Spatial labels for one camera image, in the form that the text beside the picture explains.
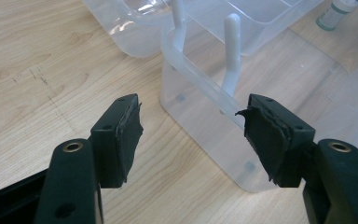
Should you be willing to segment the clear plastic storage box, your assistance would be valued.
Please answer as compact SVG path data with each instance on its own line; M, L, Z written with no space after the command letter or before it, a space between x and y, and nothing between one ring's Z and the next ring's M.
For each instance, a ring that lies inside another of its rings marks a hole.
M124 53L163 55L161 105L243 189L272 188L243 134L250 94L358 147L358 7L325 31L332 0L84 3Z

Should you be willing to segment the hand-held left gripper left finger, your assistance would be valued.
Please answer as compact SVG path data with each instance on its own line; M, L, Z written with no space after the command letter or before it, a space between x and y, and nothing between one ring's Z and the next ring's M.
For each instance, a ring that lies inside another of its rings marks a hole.
M139 98L116 99L87 139L58 145L52 154L34 224L103 224L102 189L127 182L143 134Z

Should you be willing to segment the small white-capped bottle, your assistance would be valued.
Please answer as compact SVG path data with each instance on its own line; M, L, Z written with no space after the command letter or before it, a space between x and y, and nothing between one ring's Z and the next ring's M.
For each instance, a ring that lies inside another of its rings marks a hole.
M325 31L333 31L340 21L357 7L357 0L332 0L327 10L317 18L316 24Z

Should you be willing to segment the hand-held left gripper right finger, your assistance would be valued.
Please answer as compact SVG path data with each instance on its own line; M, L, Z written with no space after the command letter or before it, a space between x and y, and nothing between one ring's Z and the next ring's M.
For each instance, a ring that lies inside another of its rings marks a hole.
M305 182L310 224L358 224L358 148L337 139L313 141L315 130L275 100L250 94L244 137L280 188Z

